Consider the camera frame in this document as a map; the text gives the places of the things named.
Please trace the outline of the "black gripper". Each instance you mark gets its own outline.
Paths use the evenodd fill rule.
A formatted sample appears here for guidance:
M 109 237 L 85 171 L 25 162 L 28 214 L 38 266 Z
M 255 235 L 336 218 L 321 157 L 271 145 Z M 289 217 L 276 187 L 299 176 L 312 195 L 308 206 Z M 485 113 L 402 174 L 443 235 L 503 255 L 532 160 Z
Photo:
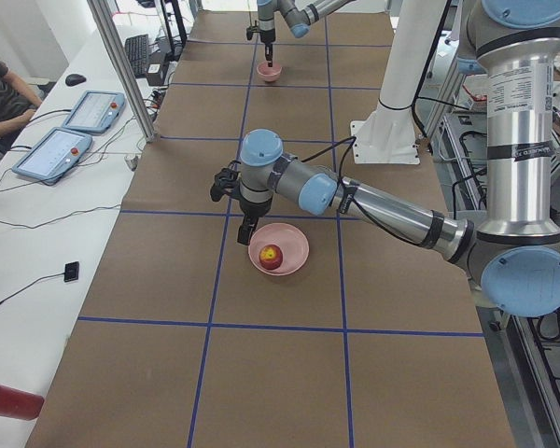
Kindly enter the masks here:
M 244 218 L 238 229 L 237 242 L 241 245 L 249 245 L 253 233 L 257 229 L 259 219 L 265 217 L 270 212 L 271 200 L 263 203 L 254 203 L 243 198 L 239 201 L 239 205 Z
M 260 30 L 261 42 L 265 45 L 265 60 L 268 66 L 273 66 L 273 43 L 275 42 L 275 30 Z

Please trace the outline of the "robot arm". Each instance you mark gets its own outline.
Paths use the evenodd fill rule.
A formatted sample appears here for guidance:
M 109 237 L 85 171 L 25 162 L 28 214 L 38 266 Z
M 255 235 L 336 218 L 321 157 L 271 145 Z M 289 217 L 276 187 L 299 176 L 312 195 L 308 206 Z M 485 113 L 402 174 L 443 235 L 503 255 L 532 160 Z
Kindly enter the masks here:
M 258 0 L 258 18 L 246 31 L 250 40 L 254 33 L 259 34 L 264 45 L 264 55 L 269 67 L 273 66 L 273 44 L 276 40 L 275 13 L 279 12 L 284 19 L 289 31 L 296 37 L 305 36 L 311 26 L 349 4 L 350 0 L 314 1 L 299 9 L 291 0 Z
M 486 148 L 468 174 L 451 158 L 448 203 L 480 190 L 483 217 L 466 219 L 407 202 L 284 150 L 270 130 L 249 132 L 231 196 L 248 245 L 274 196 L 320 216 L 360 218 L 405 244 L 433 250 L 462 269 L 483 307 L 539 317 L 560 308 L 560 228 L 550 216 L 553 61 L 560 1 L 466 1 L 455 56 L 462 73 L 487 76 Z

